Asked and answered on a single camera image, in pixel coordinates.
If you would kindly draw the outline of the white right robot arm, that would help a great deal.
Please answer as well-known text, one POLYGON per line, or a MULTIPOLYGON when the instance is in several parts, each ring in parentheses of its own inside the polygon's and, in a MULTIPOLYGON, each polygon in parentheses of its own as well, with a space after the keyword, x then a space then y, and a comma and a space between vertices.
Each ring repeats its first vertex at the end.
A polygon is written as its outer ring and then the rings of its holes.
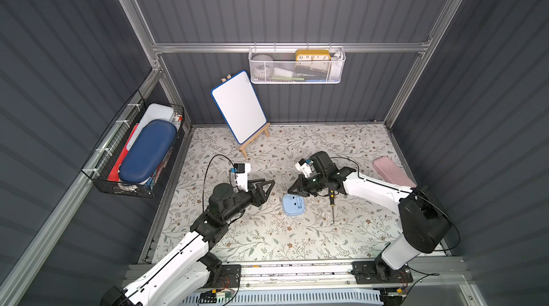
POLYGON ((418 187, 391 184, 360 174, 352 167, 338 167, 324 151, 296 164, 300 173, 287 193, 299 197, 319 197, 327 190, 359 197, 397 214, 402 233, 375 259, 377 274, 396 273, 419 254, 433 253, 453 227, 450 217, 418 187))

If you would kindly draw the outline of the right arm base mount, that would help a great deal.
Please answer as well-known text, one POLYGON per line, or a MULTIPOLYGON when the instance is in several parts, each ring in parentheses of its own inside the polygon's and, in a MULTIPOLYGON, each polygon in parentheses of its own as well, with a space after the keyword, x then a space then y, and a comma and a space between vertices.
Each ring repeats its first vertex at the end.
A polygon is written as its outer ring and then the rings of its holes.
POLYGON ((352 262, 350 274, 359 285, 400 284, 406 287, 413 282, 411 270, 407 265, 400 270, 392 270, 384 262, 377 260, 352 262))

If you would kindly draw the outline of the black yellow screwdriver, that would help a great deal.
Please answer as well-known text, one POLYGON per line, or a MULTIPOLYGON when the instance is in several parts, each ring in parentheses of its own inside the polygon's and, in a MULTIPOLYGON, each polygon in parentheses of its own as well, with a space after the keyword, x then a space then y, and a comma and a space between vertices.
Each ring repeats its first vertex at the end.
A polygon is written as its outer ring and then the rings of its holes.
POLYGON ((329 191, 329 199, 330 199, 332 221, 333 221, 333 224, 335 224, 335 191, 333 190, 329 191))

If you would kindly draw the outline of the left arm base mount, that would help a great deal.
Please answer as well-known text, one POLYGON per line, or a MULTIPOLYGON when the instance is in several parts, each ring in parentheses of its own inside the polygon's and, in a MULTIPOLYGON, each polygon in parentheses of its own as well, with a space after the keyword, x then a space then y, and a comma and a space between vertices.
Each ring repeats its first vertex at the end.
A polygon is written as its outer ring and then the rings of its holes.
POLYGON ((178 283, 191 291, 201 288, 236 288, 240 286, 240 266, 222 265, 210 269, 196 262, 183 273, 178 283))

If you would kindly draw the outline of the light blue alarm clock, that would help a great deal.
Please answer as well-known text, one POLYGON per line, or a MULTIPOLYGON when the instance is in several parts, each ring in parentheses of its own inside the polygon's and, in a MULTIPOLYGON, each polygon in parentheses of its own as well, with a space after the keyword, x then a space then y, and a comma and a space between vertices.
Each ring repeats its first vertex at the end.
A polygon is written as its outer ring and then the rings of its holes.
POLYGON ((305 199, 294 194, 283 197, 283 212, 289 217, 297 217, 305 213, 305 199))

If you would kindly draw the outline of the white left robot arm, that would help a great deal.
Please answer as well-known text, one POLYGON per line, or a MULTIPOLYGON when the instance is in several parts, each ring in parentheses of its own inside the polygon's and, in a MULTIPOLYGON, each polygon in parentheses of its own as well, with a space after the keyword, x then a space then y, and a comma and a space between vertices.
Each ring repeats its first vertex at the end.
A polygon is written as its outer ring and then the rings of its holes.
POLYGON ((257 179, 241 190, 222 183, 209 205, 174 249, 133 283, 110 288, 101 305, 178 305, 195 290, 220 276, 222 263, 211 249, 227 234, 231 221, 249 206, 265 204, 275 181, 257 179))

